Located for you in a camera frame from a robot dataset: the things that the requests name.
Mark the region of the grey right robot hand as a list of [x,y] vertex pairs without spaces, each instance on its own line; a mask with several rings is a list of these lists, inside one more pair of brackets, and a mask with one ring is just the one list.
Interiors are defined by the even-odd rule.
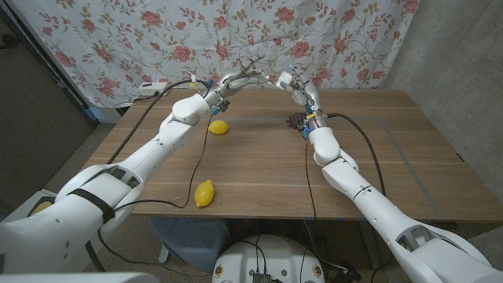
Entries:
[[304,112],[291,114],[286,123],[308,138],[311,131],[327,127],[318,89],[315,84],[303,74],[300,68],[290,65],[290,72],[282,72],[275,86],[290,93],[293,101],[304,109]]

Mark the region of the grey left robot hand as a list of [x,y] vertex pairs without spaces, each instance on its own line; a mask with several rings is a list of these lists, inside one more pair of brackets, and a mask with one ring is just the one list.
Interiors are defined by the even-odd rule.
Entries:
[[263,84],[268,82],[269,76],[262,69],[258,69],[255,63],[265,57],[259,53],[227,72],[222,78],[213,83],[209,91],[204,95],[204,100],[211,107],[213,115],[225,112],[229,106],[228,97],[234,95],[247,85]]

